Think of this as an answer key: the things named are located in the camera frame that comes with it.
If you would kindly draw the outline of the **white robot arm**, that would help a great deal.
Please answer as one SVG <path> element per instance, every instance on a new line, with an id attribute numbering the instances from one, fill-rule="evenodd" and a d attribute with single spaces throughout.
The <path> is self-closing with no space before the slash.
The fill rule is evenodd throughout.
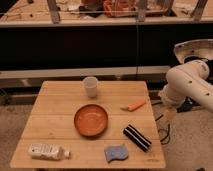
<path id="1" fill-rule="evenodd" d="M 167 84 L 159 92 L 167 123 L 171 122 L 186 98 L 213 113 L 213 85 L 206 81 L 209 74 L 209 66 L 202 60 L 193 60 L 168 70 Z"/>

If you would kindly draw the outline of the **silver robot base dome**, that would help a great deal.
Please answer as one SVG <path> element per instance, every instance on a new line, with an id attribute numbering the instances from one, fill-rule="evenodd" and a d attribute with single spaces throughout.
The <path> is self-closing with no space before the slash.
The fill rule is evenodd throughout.
<path id="1" fill-rule="evenodd" d="M 213 60 L 213 39 L 196 39 L 178 43 L 174 46 L 173 52 L 180 64 L 184 64 L 190 57 Z"/>

